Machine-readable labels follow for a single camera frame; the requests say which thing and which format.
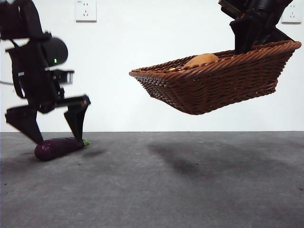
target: basket rim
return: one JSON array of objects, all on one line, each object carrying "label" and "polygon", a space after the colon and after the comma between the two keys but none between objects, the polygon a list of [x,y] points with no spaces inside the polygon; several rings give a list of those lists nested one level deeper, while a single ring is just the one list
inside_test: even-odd
[{"label": "basket rim", "polygon": [[186,58],[180,58],[174,61],[169,61],[163,64],[158,64],[150,67],[142,67],[139,69],[132,70],[129,75],[136,78],[155,78],[155,79],[179,79],[185,76],[191,76],[193,73],[204,73],[210,74],[216,70],[224,70],[227,68],[235,67],[240,64],[244,64],[251,61],[260,60],[262,58],[267,58],[270,56],[280,55],[286,52],[294,52],[296,49],[301,47],[301,42],[287,40],[287,41],[278,41],[271,42],[264,45],[254,46],[250,51],[244,54],[235,55],[234,50],[228,50],[223,52],[215,52],[215,55],[229,55],[228,57],[222,57],[217,61],[210,63],[203,63],[201,65],[194,65],[185,67],[182,70],[153,70],[153,68],[162,67],[169,64],[174,64],[174,62],[182,61],[187,58],[193,58],[194,56],[189,56]]}]

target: wall socket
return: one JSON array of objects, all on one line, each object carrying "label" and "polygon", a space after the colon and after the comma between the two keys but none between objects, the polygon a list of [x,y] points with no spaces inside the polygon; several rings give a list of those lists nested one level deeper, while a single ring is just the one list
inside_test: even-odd
[{"label": "wall socket", "polygon": [[282,23],[301,23],[303,21],[303,0],[293,0],[282,15]]},{"label": "wall socket", "polygon": [[96,0],[76,0],[75,18],[76,22],[97,22]]}]

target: white wall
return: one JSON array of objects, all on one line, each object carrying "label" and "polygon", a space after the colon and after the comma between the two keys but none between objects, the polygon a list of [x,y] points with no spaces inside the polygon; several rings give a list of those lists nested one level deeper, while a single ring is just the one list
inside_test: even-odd
[{"label": "white wall", "polygon": [[[128,72],[195,54],[234,48],[231,19],[217,0],[98,0],[98,22],[76,23],[75,0],[34,0],[44,30],[65,41],[76,71],[66,97],[87,93],[84,131],[277,131],[304,130],[304,48],[297,50],[279,78],[277,92],[193,116],[150,98]],[[295,40],[304,26],[279,25]],[[11,81],[10,59],[1,42],[1,80]],[[5,110],[26,104],[13,87],[1,85],[1,131]],[[70,131],[63,112],[38,115],[41,131]]]}]

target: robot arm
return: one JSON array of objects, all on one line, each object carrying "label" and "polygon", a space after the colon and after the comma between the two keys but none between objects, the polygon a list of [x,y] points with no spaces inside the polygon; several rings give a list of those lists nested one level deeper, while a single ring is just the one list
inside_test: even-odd
[{"label": "robot arm", "polygon": [[[14,39],[29,38],[19,47]],[[36,122],[37,111],[48,113],[57,107],[68,106],[65,118],[78,140],[82,140],[83,121],[88,96],[65,99],[62,84],[74,71],[50,70],[64,63],[68,50],[64,42],[43,33],[39,14],[31,0],[0,2],[0,40],[10,40],[14,48],[6,50],[12,60],[12,76],[16,94],[27,99],[28,105],[7,110],[6,120],[36,143],[43,138]]]},{"label": "robot arm", "polygon": [[276,28],[284,9],[292,0],[220,0],[222,11],[235,19],[230,26],[235,34],[236,54],[252,46],[292,40]]}]

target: food item in basket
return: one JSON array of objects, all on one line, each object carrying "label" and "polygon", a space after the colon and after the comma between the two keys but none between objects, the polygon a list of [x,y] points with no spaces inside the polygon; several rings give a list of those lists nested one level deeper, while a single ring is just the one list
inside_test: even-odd
[{"label": "food item in basket", "polygon": [[90,143],[86,140],[77,141],[74,137],[48,139],[43,141],[42,144],[38,144],[36,146],[35,156],[39,160],[49,161],[67,153],[79,150],[89,144]]},{"label": "food item in basket", "polygon": [[219,60],[219,58],[216,55],[211,54],[211,53],[206,53],[206,54],[195,56],[193,59],[188,61],[184,65],[184,67],[191,67],[191,66],[200,65],[203,63],[210,63],[210,62],[217,61],[217,60]]}]

